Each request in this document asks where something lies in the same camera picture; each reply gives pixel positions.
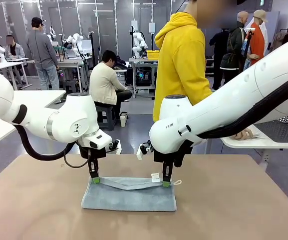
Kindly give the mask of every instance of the black jacket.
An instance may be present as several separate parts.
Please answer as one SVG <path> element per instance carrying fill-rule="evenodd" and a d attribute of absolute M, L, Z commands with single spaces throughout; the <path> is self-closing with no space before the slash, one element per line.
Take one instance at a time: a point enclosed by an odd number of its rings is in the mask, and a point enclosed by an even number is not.
<path fill-rule="evenodd" d="M 227 53 L 227 41 L 229 37 L 229 31 L 225 30 L 219 32 L 213 36 L 213 38 L 209 41 L 209 45 L 214 48 L 214 55 L 223 56 Z"/>
<path fill-rule="evenodd" d="M 243 56 L 241 50 L 246 37 L 244 27 L 245 25 L 238 21 L 237 27 L 230 29 L 227 43 L 227 53 L 223 56 L 222 63 L 220 65 L 221 68 L 232 70 L 243 68 Z"/>

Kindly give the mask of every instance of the beige cap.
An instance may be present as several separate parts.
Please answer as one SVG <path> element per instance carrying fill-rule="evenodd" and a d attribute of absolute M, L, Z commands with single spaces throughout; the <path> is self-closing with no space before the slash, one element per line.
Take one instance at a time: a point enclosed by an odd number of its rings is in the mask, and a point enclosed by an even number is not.
<path fill-rule="evenodd" d="M 254 12 L 254 18 L 259 18 L 265 23 L 267 23 L 267 13 L 264 10 L 257 10 Z"/>

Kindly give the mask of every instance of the light blue jeans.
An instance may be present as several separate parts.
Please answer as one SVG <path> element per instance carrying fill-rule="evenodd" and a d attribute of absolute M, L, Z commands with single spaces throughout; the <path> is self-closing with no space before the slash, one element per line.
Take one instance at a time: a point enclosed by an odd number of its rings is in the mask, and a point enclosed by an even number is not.
<path fill-rule="evenodd" d="M 49 83 L 52 85 L 52 90 L 59 90 L 59 80 L 55 65 L 43 69 L 36 67 L 36 70 L 42 90 L 49 90 Z"/>

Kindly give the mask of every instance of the person in yellow hoodie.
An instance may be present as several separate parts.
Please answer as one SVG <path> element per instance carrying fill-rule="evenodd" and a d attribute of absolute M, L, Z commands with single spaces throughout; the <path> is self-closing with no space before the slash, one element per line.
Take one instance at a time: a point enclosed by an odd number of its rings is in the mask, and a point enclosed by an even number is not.
<path fill-rule="evenodd" d="M 160 107 L 168 95 L 185 95 L 195 105 L 212 92 L 205 78 L 205 36 L 198 29 L 215 20 L 228 6 L 229 0 L 190 0 L 184 12 L 171 15 L 170 21 L 155 37 L 160 49 L 156 81 L 154 122 L 159 120 Z M 236 138 L 246 137 L 242 132 Z"/>

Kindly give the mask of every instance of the orange shirt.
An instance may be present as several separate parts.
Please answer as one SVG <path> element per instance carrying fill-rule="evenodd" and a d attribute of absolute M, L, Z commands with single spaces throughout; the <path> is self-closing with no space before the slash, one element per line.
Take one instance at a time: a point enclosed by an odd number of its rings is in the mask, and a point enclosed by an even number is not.
<path fill-rule="evenodd" d="M 250 47 L 252 50 L 251 53 L 257 54 L 260 57 L 260 59 L 262 59 L 264 57 L 264 51 L 265 51 L 264 35 L 257 24 L 253 23 L 251 25 L 251 28 L 255 29 L 254 35 L 252 36 L 252 39 L 250 40 Z M 251 65 L 254 65 L 259 60 L 252 59 Z"/>

